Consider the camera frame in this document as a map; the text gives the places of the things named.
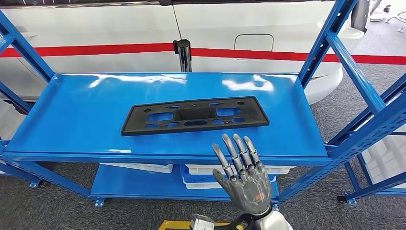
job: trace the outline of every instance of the black pole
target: black pole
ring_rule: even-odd
[[[190,41],[182,39],[180,41],[174,41],[175,54],[179,55],[180,71],[191,72],[192,71],[192,57],[190,54]]]

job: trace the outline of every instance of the blue shelf surface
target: blue shelf surface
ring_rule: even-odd
[[[243,96],[257,98],[269,126],[130,137],[120,133],[133,105]],[[300,165],[275,163],[272,157],[330,160],[297,76],[248,73],[56,74],[4,157],[213,164],[218,159],[211,145],[220,144],[223,133],[249,136],[265,164]]]
[[[276,182],[271,187],[276,202]],[[179,165],[172,173],[159,173],[100,164],[90,197],[230,201],[223,189],[187,189]]]

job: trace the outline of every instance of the lower shelf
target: lower shelf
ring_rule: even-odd
[[[279,194],[276,181],[271,183],[271,187],[272,201],[276,202]],[[230,200],[223,189],[187,189],[179,165],[173,166],[172,173],[159,173],[101,164],[89,197]]]

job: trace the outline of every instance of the red stripe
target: red stripe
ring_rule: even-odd
[[[250,58],[263,60],[305,61],[308,54],[294,52],[192,48],[191,55],[216,58]],[[406,65],[405,56],[352,55],[352,57],[359,64]],[[326,54],[323,61],[339,62],[335,54]]]
[[[36,47],[35,50],[42,57],[97,55],[97,54],[128,54],[128,53],[173,51],[173,43]],[[15,58],[15,57],[21,57],[21,55],[13,48],[7,48],[3,51],[3,53],[0,54],[0,58]]]
[[[151,43],[151,44],[101,45],[101,46],[56,46],[56,47],[37,47],[35,48],[35,50],[42,57],[126,54],[126,53],[173,51],[173,44]],[[249,58],[249,59],[288,60],[288,61],[305,61],[307,58],[307,53],[208,49],[208,48],[192,48],[191,55],[198,57],[214,57],[214,58]],[[15,58],[15,57],[20,57],[20,55],[13,48],[7,48],[3,53],[0,54],[0,58]],[[406,65],[405,56],[352,55],[352,57],[359,64]],[[339,62],[335,54],[327,54],[324,57],[323,61]]]

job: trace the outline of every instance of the yellow object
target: yellow object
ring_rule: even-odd
[[[223,226],[229,223],[216,223],[216,226]],[[190,221],[177,221],[177,220],[164,220],[158,230],[166,230],[166,229],[189,229]],[[243,230],[244,228],[240,225],[237,226],[239,230]]]

